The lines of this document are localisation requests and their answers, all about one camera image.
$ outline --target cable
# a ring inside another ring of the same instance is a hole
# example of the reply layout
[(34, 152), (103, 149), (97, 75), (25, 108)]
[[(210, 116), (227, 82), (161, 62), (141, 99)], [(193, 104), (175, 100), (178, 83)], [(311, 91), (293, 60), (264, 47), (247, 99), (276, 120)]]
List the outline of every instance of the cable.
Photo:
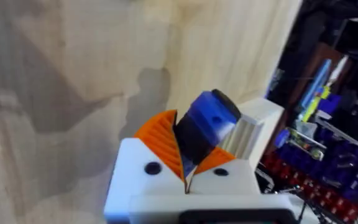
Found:
[(305, 208), (306, 208), (306, 200), (303, 201), (302, 210), (301, 210), (301, 213), (299, 214), (299, 217), (298, 217), (298, 224), (300, 224), (301, 221), (302, 221), (303, 213), (305, 212)]

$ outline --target black dot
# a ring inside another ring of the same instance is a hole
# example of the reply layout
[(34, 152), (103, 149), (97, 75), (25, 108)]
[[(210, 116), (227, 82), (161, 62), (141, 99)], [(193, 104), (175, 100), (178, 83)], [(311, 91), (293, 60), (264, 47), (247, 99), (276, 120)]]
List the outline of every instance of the black dot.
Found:
[(229, 175), (229, 172), (225, 169), (217, 168), (214, 170), (214, 174), (216, 174), (218, 176), (227, 176), (227, 175)]
[(158, 162), (149, 162), (145, 167), (144, 171), (148, 175), (157, 175), (161, 172), (161, 165)]

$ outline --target wooden wall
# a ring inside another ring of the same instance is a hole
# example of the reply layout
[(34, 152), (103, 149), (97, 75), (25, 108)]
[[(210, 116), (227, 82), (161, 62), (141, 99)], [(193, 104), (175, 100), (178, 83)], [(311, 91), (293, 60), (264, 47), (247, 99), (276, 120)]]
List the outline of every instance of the wooden wall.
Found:
[(300, 0), (0, 0), (0, 223), (103, 223), (120, 139), (262, 96)]

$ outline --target orange ribbed piece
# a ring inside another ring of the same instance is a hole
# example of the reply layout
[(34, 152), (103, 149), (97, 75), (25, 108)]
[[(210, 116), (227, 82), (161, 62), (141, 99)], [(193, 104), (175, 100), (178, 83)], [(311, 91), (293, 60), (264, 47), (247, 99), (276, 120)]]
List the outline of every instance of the orange ribbed piece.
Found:
[(173, 132), (177, 111), (168, 110), (149, 119), (135, 134), (182, 181), (185, 181), (180, 151)]
[(212, 150), (212, 152), (198, 165), (195, 174), (220, 166), (233, 159), (235, 159), (235, 157), (230, 152), (226, 152), (220, 147), (215, 147), (214, 150)]

